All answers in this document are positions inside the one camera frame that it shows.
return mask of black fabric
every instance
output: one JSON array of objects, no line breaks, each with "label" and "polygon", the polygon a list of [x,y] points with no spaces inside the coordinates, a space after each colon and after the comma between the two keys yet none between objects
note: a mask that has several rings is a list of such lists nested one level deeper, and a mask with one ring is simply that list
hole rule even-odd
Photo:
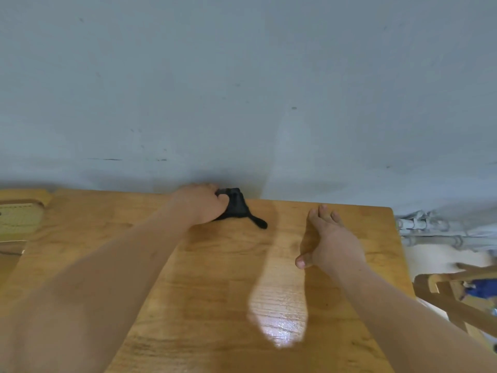
[{"label": "black fabric", "polygon": [[220,194],[226,194],[230,198],[230,202],[226,211],[214,221],[224,220],[225,218],[230,217],[248,217],[261,229],[267,229],[267,222],[250,213],[249,206],[245,203],[244,196],[239,188],[220,188],[216,191],[216,195]]}]

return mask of light-blue wall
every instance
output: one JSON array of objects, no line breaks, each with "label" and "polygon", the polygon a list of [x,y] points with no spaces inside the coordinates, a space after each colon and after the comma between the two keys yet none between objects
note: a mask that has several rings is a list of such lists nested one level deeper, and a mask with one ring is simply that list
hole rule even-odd
[{"label": "light-blue wall", "polygon": [[0,185],[497,198],[497,0],[0,0]]}]

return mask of wooden table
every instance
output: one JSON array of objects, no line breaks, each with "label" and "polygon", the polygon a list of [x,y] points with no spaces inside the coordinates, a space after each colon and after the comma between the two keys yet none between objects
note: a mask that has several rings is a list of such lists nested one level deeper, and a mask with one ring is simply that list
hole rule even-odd
[{"label": "wooden table", "polygon": [[[166,195],[61,189],[0,303],[145,219]],[[109,372],[390,372],[339,288],[295,268],[317,242],[311,203],[248,200],[269,224],[228,219],[192,228],[163,269]],[[371,267],[413,296],[391,209],[333,205]]]}]

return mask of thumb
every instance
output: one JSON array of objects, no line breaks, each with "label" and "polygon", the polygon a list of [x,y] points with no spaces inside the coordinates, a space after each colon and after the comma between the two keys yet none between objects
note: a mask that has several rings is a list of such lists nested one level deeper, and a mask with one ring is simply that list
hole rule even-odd
[{"label": "thumb", "polygon": [[299,255],[295,259],[295,265],[300,269],[304,269],[304,268],[313,266],[314,263],[312,262],[312,253],[305,253],[305,254]]},{"label": "thumb", "polygon": [[221,195],[218,196],[218,200],[223,208],[223,212],[226,210],[228,207],[228,204],[230,203],[230,197],[227,196],[227,194],[222,193]]}]

